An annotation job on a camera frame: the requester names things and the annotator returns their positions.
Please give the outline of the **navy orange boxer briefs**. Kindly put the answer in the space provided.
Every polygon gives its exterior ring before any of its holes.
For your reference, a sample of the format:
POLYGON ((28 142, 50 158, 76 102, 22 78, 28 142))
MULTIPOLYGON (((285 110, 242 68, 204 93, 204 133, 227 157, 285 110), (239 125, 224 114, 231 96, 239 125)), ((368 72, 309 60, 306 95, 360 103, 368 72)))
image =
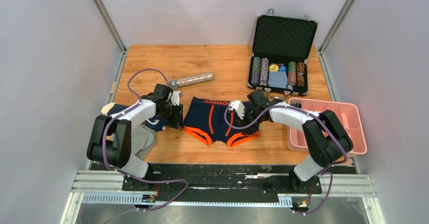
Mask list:
POLYGON ((235 147, 259 138, 259 131, 246 135, 230 127, 239 126, 239 117, 237 113, 228 111, 227 118, 224 118, 229 104, 229 101, 193 97, 184 119, 184 131, 208 146, 221 141, 229 147, 235 147))

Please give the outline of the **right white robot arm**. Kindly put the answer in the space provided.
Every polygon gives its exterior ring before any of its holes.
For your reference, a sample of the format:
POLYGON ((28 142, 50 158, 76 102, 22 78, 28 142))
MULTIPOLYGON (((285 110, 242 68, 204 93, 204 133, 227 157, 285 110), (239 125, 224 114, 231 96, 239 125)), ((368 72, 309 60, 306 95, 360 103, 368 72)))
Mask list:
POLYGON ((304 191, 312 177, 347 161, 353 143, 333 111, 304 110, 280 98, 269 99, 260 89, 247 98, 249 106, 241 101, 232 101, 228 106, 228 110, 239 117, 236 129, 243 134, 253 135, 262 122, 269 121, 289 126, 304 135, 309 154, 290 173, 289 185, 293 191, 304 191))

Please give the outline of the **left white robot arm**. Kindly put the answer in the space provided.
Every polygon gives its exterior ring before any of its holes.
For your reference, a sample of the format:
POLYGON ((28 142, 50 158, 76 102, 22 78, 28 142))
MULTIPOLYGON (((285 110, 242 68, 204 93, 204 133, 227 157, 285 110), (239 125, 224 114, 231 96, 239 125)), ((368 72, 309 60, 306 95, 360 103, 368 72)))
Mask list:
POLYGON ((135 176, 135 182, 142 190, 151 189, 155 184, 155 176, 148 172, 149 164, 132 152, 133 131, 155 116, 160 117, 166 127, 183 129, 181 97, 181 91, 157 84, 152 93, 138 96, 137 101, 124 110, 111 116, 97 116, 87 148, 87 158, 105 164, 108 169, 135 176))

